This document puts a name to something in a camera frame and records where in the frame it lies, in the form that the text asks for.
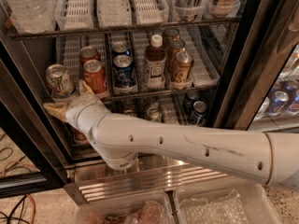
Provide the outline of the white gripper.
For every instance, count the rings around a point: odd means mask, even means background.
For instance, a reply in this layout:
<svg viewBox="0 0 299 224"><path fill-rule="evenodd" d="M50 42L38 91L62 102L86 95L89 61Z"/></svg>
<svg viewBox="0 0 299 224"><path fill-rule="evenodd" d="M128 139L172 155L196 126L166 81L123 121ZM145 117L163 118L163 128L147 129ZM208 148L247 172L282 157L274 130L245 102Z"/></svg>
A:
<svg viewBox="0 0 299 224"><path fill-rule="evenodd" d="M50 115L87 134L110 111L93 93L92 88L84 81L78 83L80 96L67 103L45 103L44 108Z"/></svg>

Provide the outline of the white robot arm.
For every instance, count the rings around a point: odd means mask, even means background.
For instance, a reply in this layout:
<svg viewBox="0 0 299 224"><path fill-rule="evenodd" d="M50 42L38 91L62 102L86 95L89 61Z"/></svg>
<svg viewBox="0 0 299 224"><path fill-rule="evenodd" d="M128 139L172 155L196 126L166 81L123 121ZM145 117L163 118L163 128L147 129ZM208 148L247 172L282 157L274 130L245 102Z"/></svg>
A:
<svg viewBox="0 0 299 224"><path fill-rule="evenodd" d="M45 103L55 118L83 133L114 170L139 153L185 161L270 187L299 190L299 135L166 124L110 112L81 80L79 95Z"/></svg>

